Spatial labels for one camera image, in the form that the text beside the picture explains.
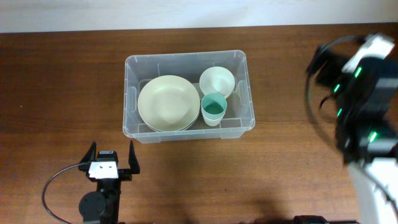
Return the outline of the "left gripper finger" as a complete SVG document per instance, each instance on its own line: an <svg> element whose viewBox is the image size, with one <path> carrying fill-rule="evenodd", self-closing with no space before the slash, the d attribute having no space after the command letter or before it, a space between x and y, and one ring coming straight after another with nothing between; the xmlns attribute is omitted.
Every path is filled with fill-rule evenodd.
<svg viewBox="0 0 398 224"><path fill-rule="evenodd" d="M93 141L91 143L89 150L86 152L86 154L81 159L80 163L82 164L82 163L92 162L95 160L95 158L96 158L96 142Z"/></svg>
<svg viewBox="0 0 398 224"><path fill-rule="evenodd" d="M140 165L139 165L139 162L136 157L134 143L132 140L130 140L130 144L129 144L128 164L130 166L131 174L140 174Z"/></svg>

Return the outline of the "cream plate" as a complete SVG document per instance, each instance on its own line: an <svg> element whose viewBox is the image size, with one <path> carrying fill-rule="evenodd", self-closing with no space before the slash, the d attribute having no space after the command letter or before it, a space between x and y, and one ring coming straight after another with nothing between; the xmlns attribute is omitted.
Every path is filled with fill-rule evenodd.
<svg viewBox="0 0 398 224"><path fill-rule="evenodd" d="M195 121L198 119L199 114L200 114L200 111L198 111L195 119L189 125L187 125L186 127L182 128L182 129L178 129L178 130L174 130L174 131L184 131L184 130L190 128L195 123ZM159 130L159 129L155 129L155 128L153 128L152 126L150 126L148 124L146 124L146 125L148 126L148 128L150 128L151 130L153 130L155 132L166 132L166 131L162 131L162 130Z"/></svg>
<svg viewBox="0 0 398 224"><path fill-rule="evenodd" d="M137 109L143 122L160 132L181 131L196 121L200 96L188 80L175 75L157 77L141 90Z"/></svg>

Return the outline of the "mint green cup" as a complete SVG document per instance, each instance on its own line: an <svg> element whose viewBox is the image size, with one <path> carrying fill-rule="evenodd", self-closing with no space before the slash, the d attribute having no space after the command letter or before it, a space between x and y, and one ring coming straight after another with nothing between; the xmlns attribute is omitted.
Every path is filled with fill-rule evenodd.
<svg viewBox="0 0 398 224"><path fill-rule="evenodd" d="M212 119L222 118L226 113L227 106L226 98L219 93L210 93L201 100L202 114Z"/></svg>

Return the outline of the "white small bowl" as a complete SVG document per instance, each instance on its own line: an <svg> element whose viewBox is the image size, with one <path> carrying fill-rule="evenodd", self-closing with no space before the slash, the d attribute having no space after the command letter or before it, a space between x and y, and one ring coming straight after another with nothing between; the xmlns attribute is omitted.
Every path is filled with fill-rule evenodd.
<svg viewBox="0 0 398 224"><path fill-rule="evenodd" d="M235 78L227 68L210 67L201 74L199 86L204 95L219 93L228 98L235 88Z"/></svg>

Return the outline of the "cream white cup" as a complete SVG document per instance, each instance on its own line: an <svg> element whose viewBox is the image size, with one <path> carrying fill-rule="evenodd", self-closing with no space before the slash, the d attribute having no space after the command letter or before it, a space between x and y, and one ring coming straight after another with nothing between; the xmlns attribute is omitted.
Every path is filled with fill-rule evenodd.
<svg viewBox="0 0 398 224"><path fill-rule="evenodd" d="M210 120L210 119L206 119L205 120L205 123L208 125L208 126L217 126L217 125L219 125L220 124L220 120Z"/></svg>

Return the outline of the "grey translucent cup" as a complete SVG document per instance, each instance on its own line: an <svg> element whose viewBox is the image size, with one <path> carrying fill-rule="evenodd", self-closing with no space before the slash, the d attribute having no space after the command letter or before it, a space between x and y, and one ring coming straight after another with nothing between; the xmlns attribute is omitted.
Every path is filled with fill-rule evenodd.
<svg viewBox="0 0 398 224"><path fill-rule="evenodd" d="M202 116L203 116L204 120L210 119L210 120L220 120L221 121L223 119L223 117L224 117L224 113L221 113L221 114L208 114L208 113L202 112Z"/></svg>

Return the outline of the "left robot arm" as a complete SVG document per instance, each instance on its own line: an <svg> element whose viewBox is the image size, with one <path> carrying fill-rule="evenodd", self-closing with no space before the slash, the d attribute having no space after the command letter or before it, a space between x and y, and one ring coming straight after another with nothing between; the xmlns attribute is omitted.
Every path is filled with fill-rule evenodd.
<svg viewBox="0 0 398 224"><path fill-rule="evenodd" d="M79 203L83 223L119 223L121 183L141 172L133 142L129 143L128 164L128 169L120 169L116 151L98 152L96 143L91 144L78 166L88 180L96 183L96 190L85 194Z"/></svg>

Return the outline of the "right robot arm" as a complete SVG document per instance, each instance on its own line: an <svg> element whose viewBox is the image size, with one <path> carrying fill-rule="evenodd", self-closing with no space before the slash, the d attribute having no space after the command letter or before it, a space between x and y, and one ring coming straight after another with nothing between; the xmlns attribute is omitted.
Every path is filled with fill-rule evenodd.
<svg viewBox="0 0 398 224"><path fill-rule="evenodd" d="M385 118L397 93L397 62L363 55L352 71L349 58L321 45L308 64L305 110L318 135L343 156L358 197L361 223L397 223L397 130ZM334 100L335 137L315 117L310 82L330 89Z"/></svg>

